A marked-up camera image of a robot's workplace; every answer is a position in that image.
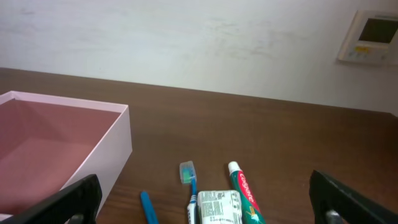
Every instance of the white cap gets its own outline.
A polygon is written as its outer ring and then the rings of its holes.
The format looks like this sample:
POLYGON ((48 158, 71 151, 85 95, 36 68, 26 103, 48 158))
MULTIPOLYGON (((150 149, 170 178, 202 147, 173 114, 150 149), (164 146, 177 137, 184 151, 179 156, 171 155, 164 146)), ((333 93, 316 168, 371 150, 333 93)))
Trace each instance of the white cap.
POLYGON ((235 161, 232 161, 228 164, 228 169, 229 169, 229 174, 231 175, 232 172, 235 172, 237 170, 241 170, 241 168, 239 167, 238 163, 235 161))

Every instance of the thermostat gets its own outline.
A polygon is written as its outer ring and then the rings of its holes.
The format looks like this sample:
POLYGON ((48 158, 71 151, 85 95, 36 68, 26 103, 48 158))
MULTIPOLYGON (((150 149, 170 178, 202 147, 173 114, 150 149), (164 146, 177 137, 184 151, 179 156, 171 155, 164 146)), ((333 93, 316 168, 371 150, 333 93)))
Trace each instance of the thermostat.
POLYGON ((398 48, 398 14, 358 11, 338 54, 339 60, 388 64, 398 48))

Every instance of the open box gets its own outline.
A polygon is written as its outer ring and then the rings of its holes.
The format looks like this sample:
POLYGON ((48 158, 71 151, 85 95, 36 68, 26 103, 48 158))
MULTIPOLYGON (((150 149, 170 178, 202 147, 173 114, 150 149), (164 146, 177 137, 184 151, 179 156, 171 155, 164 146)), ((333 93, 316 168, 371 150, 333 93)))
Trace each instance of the open box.
POLYGON ((21 213, 89 174, 101 209, 131 152, 128 105, 0 95, 0 213, 21 213))

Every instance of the digital screen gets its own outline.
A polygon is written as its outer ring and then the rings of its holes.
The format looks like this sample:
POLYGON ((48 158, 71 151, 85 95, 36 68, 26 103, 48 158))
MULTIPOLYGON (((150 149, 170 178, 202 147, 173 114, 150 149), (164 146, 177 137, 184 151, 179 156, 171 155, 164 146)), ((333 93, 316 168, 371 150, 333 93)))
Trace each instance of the digital screen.
POLYGON ((398 29, 398 21, 368 19, 359 40, 389 44, 398 29))

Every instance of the green toothpaste tube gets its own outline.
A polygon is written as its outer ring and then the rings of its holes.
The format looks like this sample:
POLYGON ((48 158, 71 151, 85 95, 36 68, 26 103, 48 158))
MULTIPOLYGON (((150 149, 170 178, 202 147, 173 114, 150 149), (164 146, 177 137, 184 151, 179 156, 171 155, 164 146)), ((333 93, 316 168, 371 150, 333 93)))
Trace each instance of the green toothpaste tube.
POLYGON ((228 164, 229 176, 231 177, 232 185, 234 189, 241 195, 242 201, 242 216, 245 224, 266 224, 266 221, 260 213, 259 206, 257 205, 256 199, 250 191, 249 184, 246 182, 246 178, 239 168, 237 162, 230 162, 228 164))

